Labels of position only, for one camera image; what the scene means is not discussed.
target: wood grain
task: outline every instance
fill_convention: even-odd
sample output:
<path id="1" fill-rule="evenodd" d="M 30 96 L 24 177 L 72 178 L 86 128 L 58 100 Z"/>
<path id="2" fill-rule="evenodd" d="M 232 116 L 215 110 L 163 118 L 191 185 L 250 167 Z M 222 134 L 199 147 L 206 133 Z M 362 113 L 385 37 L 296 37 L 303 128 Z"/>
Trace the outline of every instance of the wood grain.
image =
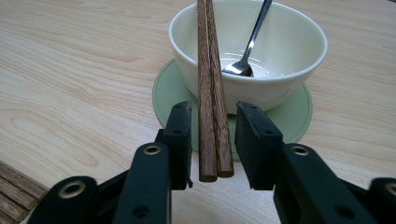
<path id="1" fill-rule="evenodd" d="M 205 0 L 198 0 L 198 98 L 199 98 L 199 180 L 218 179 L 216 155 L 216 127 L 213 106 L 213 78 L 210 74 L 208 31 L 206 29 Z"/>
<path id="2" fill-rule="evenodd" d="M 396 4 L 277 2 L 313 19 L 329 41 L 306 81 L 313 120 L 299 143 L 363 188 L 396 177 Z M 47 188 L 71 175 L 101 183 L 129 168 L 161 128 L 151 93 L 174 58 L 170 21 L 194 3 L 0 0 L 0 161 Z M 193 188 L 172 193 L 173 223 L 279 223 L 273 192 L 249 190 L 239 162 L 233 178 L 206 184 L 198 158 Z"/>
<path id="3" fill-rule="evenodd" d="M 3 193 L 0 193 L 0 210 L 18 222 L 23 221 L 29 215 L 26 209 L 10 200 Z"/>
<path id="4" fill-rule="evenodd" d="M 41 199 L 41 197 L 47 192 L 47 189 L 42 187 L 40 184 L 37 184 L 30 177 L 16 172 L 2 161 L 0 161 L 0 176 L 19 189 L 22 189 L 28 194 L 32 195 L 36 199 Z"/>
<path id="5" fill-rule="evenodd" d="M 233 155 L 231 152 L 230 130 L 228 126 L 227 110 L 224 101 L 221 65 L 219 58 L 219 44 L 216 32 L 215 12 L 212 0 L 206 0 L 207 36 L 210 57 L 210 75 L 213 80 L 213 115 L 216 132 L 216 152 L 218 162 L 218 176 L 233 176 Z"/>
<path id="6" fill-rule="evenodd" d="M 38 199 L 30 196 L 28 193 L 15 187 L 3 178 L 0 178 L 0 192 L 29 211 L 35 208 L 38 203 Z"/>
<path id="7" fill-rule="evenodd" d="M 17 224 L 18 222 L 0 210 L 0 223 L 2 223 L 2 224 Z"/>

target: wooden chopstick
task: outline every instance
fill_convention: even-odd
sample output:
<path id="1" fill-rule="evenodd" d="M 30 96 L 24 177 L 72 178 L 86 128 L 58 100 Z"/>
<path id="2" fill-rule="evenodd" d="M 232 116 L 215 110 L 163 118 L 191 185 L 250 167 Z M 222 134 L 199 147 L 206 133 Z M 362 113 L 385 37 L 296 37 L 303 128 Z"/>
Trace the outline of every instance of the wooden chopstick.
<path id="1" fill-rule="evenodd" d="M 200 181 L 233 176 L 219 47 L 211 0 L 198 0 L 198 98 Z"/>
<path id="2" fill-rule="evenodd" d="M 216 32 L 215 14 L 212 0 L 206 0 L 206 22 L 209 43 L 210 74 L 213 80 L 213 115 L 215 119 L 218 176 L 233 176 L 233 156 L 231 152 L 230 131 L 227 110 L 224 102 L 224 89 L 221 79 L 219 45 Z"/>
<path id="3" fill-rule="evenodd" d="M 199 180 L 218 179 L 216 136 L 213 118 L 212 78 L 210 76 L 207 43 L 205 0 L 198 0 L 198 126 L 199 126 Z"/>

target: bowl rim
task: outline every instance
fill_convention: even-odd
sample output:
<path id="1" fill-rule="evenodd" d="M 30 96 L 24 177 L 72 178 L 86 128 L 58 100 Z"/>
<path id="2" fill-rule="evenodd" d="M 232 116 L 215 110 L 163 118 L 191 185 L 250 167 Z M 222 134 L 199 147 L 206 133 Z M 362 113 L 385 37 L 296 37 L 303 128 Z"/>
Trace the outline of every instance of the bowl rim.
<path id="1" fill-rule="evenodd" d="M 251 2 L 262 2 L 262 0 L 251 0 Z M 291 80 L 291 79 L 295 79 L 295 78 L 297 78 L 297 77 L 301 77 L 302 75 L 309 74 L 310 72 L 312 72 L 313 70 L 315 70 L 315 68 L 317 68 L 317 67 L 323 62 L 324 58 L 326 57 L 327 50 L 328 50 L 328 41 L 327 41 L 327 37 L 326 37 L 325 33 L 324 33 L 323 30 L 320 28 L 320 26 L 319 26 L 314 20 L 312 20 L 311 18 L 309 18 L 308 16 L 306 16 L 304 13 L 302 13 L 302 12 L 300 12 L 300 11 L 298 11 L 298 10 L 292 8 L 292 7 L 288 7 L 288 6 L 285 6 L 285 5 L 276 3 L 276 2 L 273 2 L 273 5 L 277 5 L 278 7 L 283 7 L 283 8 L 285 8 L 286 10 L 290 10 L 290 11 L 292 11 L 293 13 L 296 13 L 296 14 L 300 15 L 303 19 L 305 19 L 305 20 L 307 20 L 308 22 L 310 22 L 310 23 L 318 30 L 318 33 L 319 33 L 319 35 L 320 35 L 320 37 L 321 37 L 321 39 L 322 39 L 322 42 L 323 42 L 323 50 L 322 50 L 320 56 L 315 60 L 314 63 L 312 63 L 310 66 L 306 67 L 305 69 L 300 70 L 300 71 L 298 71 L 298 72 L 294 72 L 294 73 L 285 75 L 285 76 L 282 76 L 282 77 L 240 77 L 240 76 L 230 75 L 230 74 L 227 74 L 227 73 L 223 73 L 223 72 L 222 72 L 222 77 L 223 77 L 223 78 L 226 78 L 226 79 L 229 79 L 229 80 L 233 80 L 233 81 L 241 81 L 241 80 L 243 80 L 243 81 L 246 81 L 246 82 L 279 82 L 279 81 L 289 81 L 289 80 Z M 177 44 L 175 43 L 175 40 L 174 40 L 174 38 L 173 38 L 173 35 L 172 35 L 172 30 L 173 30 L 173 27 L 174 27 L 174 25 L 175 25 L 175 23 L 176 23 L 177 18 L 178 18 L 182 13 L 184 13 L 184 12 L 187 11 L 187 10 L 189 10 L 191 7 L 196 7 L 196 3 L 195 3 L 195 4 L 192 4 L 192 5 L 188 6 L 188 7 L 183 8 L 182 10 L 180 10 L 180 11 L 175 15 L 175 17 L 174 17 L 174 18 L 172 19 L 172 21 L 170 22 L 169 29 L 168 29 L 168 35 L 169 35 L 169 40 L 170 40 L 171 45 L 173 46 L 174 50 L 177 51 L 177 53 L 178 53 L 179 55 L 181 55 L 183 58 L 187 59 L 187 61 L 188 61 L 189 63 L 192 63 L 193 65 L 196 65 L 196 66 L 197 66 L 197 65 L 198 65 L 198 62 L 196 62 L 196 61 L 193 60 L 191 57 L 189 57 L 187 54 L 185 54 L 185 53 L 177 46 Z"/>

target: spoon head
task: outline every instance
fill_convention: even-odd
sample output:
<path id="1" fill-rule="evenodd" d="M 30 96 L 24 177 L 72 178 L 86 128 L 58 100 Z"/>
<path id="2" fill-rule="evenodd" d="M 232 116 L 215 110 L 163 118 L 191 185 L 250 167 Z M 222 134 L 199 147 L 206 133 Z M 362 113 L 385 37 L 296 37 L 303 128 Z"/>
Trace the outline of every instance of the spoon head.
<path id="1" fill-rule="evenodd" d="M 241 61 L 227 65 L 222 72 L 241 77 L 253 77 L 250 65 Z"/>

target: screw hole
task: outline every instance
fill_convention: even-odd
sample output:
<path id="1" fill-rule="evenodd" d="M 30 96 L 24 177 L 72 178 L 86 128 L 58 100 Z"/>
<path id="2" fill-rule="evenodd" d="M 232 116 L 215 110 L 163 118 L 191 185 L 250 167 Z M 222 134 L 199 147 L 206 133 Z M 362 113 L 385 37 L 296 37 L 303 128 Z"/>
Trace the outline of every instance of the screw hole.
<path id="1" fill-rule="evenodd" d="M 355 213 L 353 213 L 353 211 L 350 208 L 345 207 L 343 205 L 336 205 L 335 206 L 335 211 L 341 217 L 346 217 L 346 218 L 349 218 L 349 219 L 352 219 L 352 218 L 355 217 Z"/>
<path id="2" fill-rule="evenodd" d="M 157 153 L 160 153 L 161 148 L 160 147 L 146 147 L 143 152 L 147 155 L 155 155 Z"/>
<path id="3" fill-rule="evenodd" d="M 391 183 L 386 184 L 385 189 L 387 189 L 387 191 L 389 191 L 389 193 L 396 196 L 396 183 L 391 182 Z"/>
<path id="4" fill-rule="evenodd" d="M 132 210 L 132 215 L 137 219 L 145 218 L 149 214 L 149 207 L 146 205 L 138 205 Z"/>
<path id="5" fill-rule="evenodd" d="M 58 192 L 59 197 L 69 199 L 78 196 L 84 191 L 86 185 L 84 182 L 77 180 L 65 184 Z"/>
<path id="6" fill-rule="evenodd" d="M 299 156 L 306 156 L 309 154 L 309 151 L 303 147 L 293 147 L 292 150 L 296 155 L 299 155 Z"/>

